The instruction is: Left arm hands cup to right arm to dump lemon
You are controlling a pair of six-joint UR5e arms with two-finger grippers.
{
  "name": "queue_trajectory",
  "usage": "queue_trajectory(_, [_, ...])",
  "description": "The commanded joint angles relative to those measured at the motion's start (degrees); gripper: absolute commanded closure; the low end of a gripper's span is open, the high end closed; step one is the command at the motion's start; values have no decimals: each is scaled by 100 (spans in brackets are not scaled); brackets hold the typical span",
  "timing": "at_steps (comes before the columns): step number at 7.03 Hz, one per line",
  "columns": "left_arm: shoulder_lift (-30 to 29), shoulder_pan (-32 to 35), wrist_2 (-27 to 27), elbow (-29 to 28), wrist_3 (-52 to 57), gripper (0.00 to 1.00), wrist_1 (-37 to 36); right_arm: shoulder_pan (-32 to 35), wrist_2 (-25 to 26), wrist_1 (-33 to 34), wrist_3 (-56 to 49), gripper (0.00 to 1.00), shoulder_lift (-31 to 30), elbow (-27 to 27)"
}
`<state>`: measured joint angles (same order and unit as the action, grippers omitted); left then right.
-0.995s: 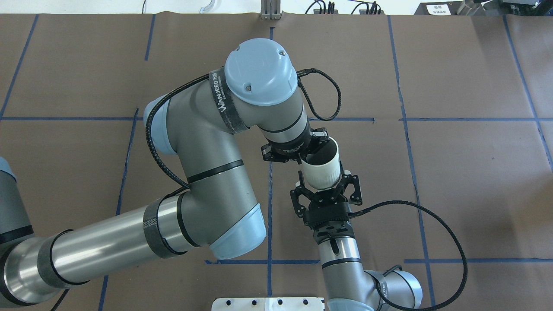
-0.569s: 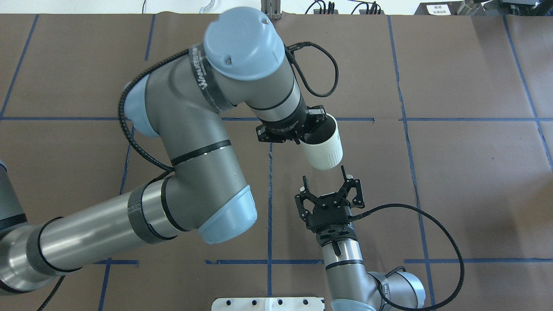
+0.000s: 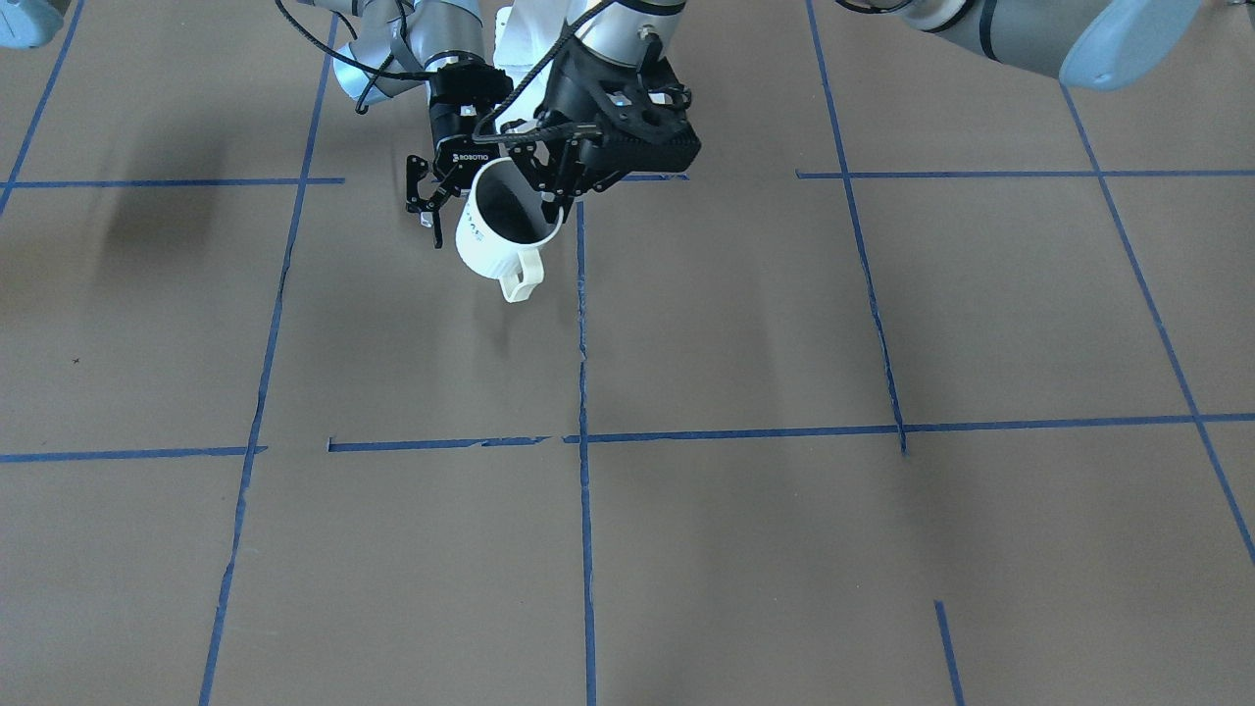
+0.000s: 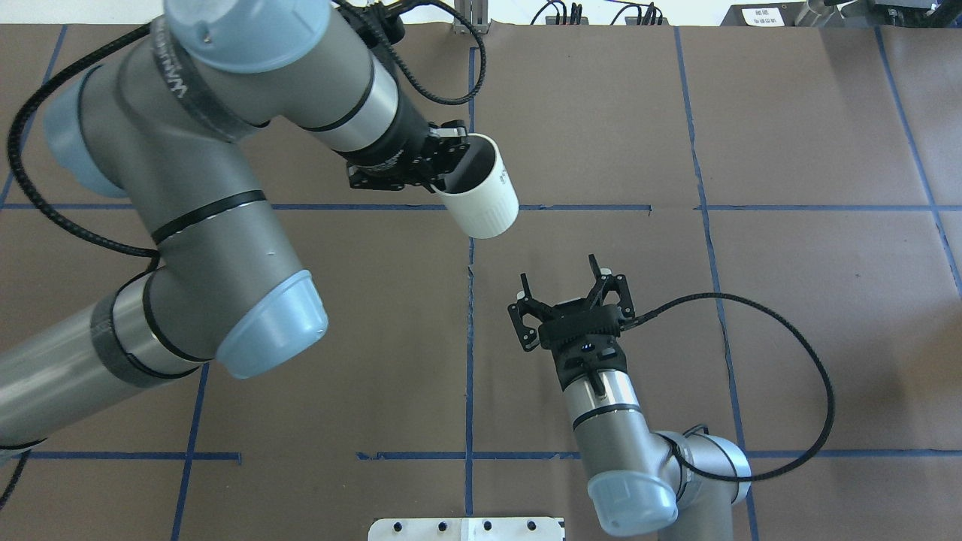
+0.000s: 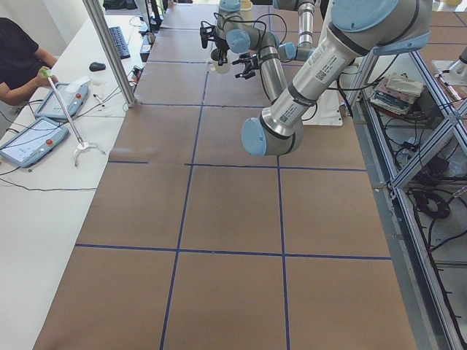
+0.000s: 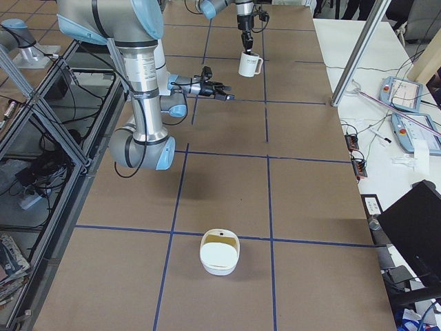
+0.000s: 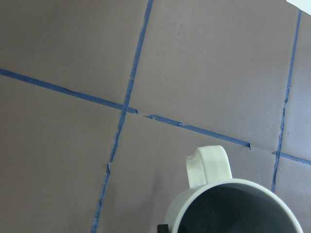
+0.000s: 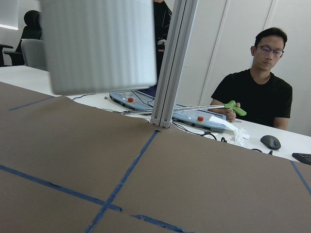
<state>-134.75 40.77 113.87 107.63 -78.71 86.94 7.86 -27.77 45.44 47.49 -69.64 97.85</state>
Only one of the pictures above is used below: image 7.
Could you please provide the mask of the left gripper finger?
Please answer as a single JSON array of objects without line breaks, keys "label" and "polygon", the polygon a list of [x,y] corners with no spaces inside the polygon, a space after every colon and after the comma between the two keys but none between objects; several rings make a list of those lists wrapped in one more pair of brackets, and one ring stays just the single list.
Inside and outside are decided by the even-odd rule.
[{"label": "left gripper finger", "polygon": [[168,224],[159,224],[157,226],[157,233],[169,233]]}]

